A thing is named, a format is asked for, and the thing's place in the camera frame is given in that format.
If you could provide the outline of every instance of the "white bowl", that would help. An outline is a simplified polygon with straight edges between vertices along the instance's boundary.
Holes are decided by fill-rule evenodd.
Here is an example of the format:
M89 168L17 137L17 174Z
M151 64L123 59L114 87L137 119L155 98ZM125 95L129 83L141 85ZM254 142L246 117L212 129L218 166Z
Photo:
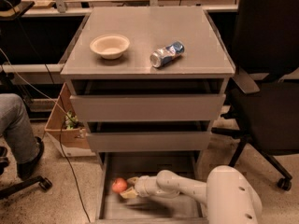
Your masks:
M96 37L90 45L93 52L104 59L117 59L129 48L130 41L123 35L109 34Z

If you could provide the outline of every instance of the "chair wheel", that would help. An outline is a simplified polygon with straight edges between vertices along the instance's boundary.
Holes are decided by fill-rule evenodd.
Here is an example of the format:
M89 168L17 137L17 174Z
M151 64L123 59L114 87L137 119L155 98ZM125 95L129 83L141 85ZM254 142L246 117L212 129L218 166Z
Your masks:
M49 190L52 187L52 183L47 178L43 178L43 180L39 182L39 187L43 190Z
M278 186L283 190L290 190L292 187L292 182L287 178L280 178L278 181Z

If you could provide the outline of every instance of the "open drawer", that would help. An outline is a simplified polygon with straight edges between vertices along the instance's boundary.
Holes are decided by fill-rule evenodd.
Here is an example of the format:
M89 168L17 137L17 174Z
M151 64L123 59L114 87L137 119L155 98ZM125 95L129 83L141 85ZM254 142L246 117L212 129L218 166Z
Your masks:
M107 153L102 173L99 207L95 223L174 223L207 224L200 204L180 194L176 198L148 197L124 200L112 192L116 177L157 175L170 170L178 175L195 179L195 153L184 152L132 152Z

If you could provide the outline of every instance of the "closed drawer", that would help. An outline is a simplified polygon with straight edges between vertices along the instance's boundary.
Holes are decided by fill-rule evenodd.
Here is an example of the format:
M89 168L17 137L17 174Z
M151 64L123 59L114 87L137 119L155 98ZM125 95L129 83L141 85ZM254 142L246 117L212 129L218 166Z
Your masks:
M98 152L203 150L209 139L210 132L87 133Z
M223 94L73 95L80 121L213 120L221 112Z

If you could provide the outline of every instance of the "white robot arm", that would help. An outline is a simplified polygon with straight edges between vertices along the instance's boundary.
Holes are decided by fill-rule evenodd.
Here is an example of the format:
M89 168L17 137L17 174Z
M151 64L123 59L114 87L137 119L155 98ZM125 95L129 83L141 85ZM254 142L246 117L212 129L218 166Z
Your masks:
M163 170L156 176L128 179L133 186L120 193L127 198L160 196L173 198L183 193L207 207L209 224L257 224L262 202L236 169L219 166L212 170L206 183Z

